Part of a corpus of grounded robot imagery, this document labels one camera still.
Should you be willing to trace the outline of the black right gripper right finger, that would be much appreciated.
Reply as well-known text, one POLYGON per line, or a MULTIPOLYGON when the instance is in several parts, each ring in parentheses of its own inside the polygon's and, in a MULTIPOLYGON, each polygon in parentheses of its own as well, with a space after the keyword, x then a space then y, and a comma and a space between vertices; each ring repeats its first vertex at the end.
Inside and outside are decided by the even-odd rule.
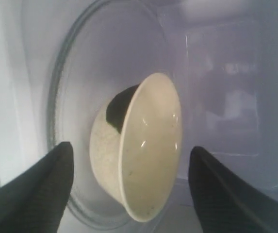
POLYGON ((203 147, 190 153, 188 183, 205 233, 278 233, 278 201, 260 192, 203 147))

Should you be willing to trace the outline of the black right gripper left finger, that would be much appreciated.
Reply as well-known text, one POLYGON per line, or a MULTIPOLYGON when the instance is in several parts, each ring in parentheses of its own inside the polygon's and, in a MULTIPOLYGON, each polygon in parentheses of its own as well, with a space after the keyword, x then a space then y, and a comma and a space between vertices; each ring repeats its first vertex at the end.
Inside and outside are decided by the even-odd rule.
POLYGON ((62 142, 0 187, 0 233, 57 232, 73 179, 73 147, 62 142))

